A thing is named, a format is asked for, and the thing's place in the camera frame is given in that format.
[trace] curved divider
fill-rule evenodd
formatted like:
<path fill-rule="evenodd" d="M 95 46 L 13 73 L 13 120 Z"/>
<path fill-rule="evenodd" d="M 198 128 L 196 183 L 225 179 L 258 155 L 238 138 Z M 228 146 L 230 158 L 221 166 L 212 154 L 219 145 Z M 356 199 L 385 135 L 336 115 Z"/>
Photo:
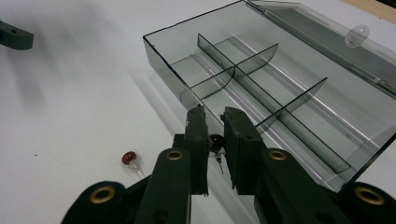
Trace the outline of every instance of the curved divider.
<path fill-rule="evenodd" d="M 259 132 L 267 131 L 275 121 L 279 120 L 280 114 L 282 113 L 284 107 L 278 109 L 270 117 L 266 118 L 262 122 L 258 123 L 255 127 Z"/>
<path fill-rule="evenodd" d="M 315 93 L 323 86 L 324 82 L 327 80 L 327 78 L 323 78 L 320 82 L 315 84 L 313 87 L 309 88 L 305 92 L 301 93 L 299 96 L 297 96 L 294 100 L 292 100 L 290 103 L 286 104 L 284 108 L 288 109 L 290 112 L 293 110 L 297 109 L 301 105 L 303 105 L 306 101 L 311 99 Z"/>
<path fill-rule="evenodd" d="M 268 49 L 264 49 L 259 53 L 245 59 L 240 62 L 236 66 L 241 69 L 245 74 L 249 75 L 250 73 L 255 72 L 256 70 L 267 65 L 271 59 L 274 57 L 275 52 L 277 50 L 278 44 L 274 44 Z"/>
<path fill-rule="evenodd" d="M 231 79 L 233 79 L 234 69 L 234 67 L 230 67 L 213 77 L 205 79 L 204 81 L 192 86 L 191 89 L 200 98 L 200 100 L 204 100 L 206 97 L 221 91 L 228 85 Z"/>
<path fill-rule="evenodd" d="M 235 64 L 231 62 L 221 51 L 219 51 L 214 45 L 212 45 L 206 38 L 198 34 L 198 48 L 205 52 L 210 58 L 218 63 L 224 70 L 230 67 L 235 67 Z"/>

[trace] small red knob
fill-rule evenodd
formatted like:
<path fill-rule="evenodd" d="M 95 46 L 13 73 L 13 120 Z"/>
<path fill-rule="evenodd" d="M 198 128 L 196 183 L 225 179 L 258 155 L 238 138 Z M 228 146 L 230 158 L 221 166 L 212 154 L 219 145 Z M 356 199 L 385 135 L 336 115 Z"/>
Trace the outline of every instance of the small red knob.
<path fill-rule="evenodd" d="M 218 133 L 212 133 L 209 135 L 210 140 L 213 142 L 213 147 L 224 147 L 224 137 Z"/>
<path fill-rule="evenodd" d="M 129 151 L 122 156 L 122 163 L 128 165 L 132 160 L 136 160 L 136 153 Z"/>

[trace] dark gray bracket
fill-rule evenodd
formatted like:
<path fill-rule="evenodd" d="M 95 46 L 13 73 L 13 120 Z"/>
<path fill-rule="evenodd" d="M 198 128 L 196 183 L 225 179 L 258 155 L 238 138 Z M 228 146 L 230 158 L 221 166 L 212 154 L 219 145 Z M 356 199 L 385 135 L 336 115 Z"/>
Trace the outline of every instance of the dark gray bracket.
<path fill-rule="evenodd" d="M 11 49 L 31 49 L 34 35 L 0 21 L 0 44 Z"/>
<path fill-rule="evenodd" d="M 198 106 L 191 111 L 201 110 Z M 200 117 L 188 120 L 188 126 L 203 130 L 205 121 Z M 222 119 L 233 186 L 240 195 L 255 196 L 261 223 L 395 223 L 396 202 L 381 189 L 349 183 L 340 193 L 326 191 L 291 154 L 267 148 L 243 111 L 227 107 Z M 175 135 L 172 148 L 159 155 L 151 176 L 128 189 L 108 181 L 90 186 L 62 223 L 190 223 L 191 181 L 197 178 L 192 167 L 202 154 L 181 147 L 187 145 L 188 132 L 186 127 L 185 134 Z M 198 145 L 206 151 L 206 144 Z"/>
<path fill-rule="evenodd" d="M 197 106 L 187 112 L 186 131 L 182 142 L 174 141 L 173 147 L 182 145 L 191 154 L 191 194 L 208 194 L 207 158 L 209 157 L 209 139 L 205 122 L 205 108 Z"/>

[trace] white surface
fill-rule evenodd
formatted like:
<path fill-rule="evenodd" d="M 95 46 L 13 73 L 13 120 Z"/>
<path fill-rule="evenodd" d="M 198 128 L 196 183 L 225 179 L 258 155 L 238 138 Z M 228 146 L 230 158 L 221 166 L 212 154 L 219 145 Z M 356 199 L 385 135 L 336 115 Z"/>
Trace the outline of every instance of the white surface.
<path fill-rule="evenodd" d="M 131 186 L 139 178 L 120 163 L 128 150 L 149 175 L 184 132 L 186 111 L 149 66 L 142 36 L 231 2 L 3 0 L 0 19 L 35 43 L 0 46 L 0 222 L 59 223 L 88 186 Z M 370 38 L 396 51 L 395 25 L 336 0 L 295 2 L 350 28 L 367 24 Z M 361 177 L 393 197 L 395 151 Z M 192 223 L 244 220 L 255 221 L 215 196 L 193 197 Z"/>

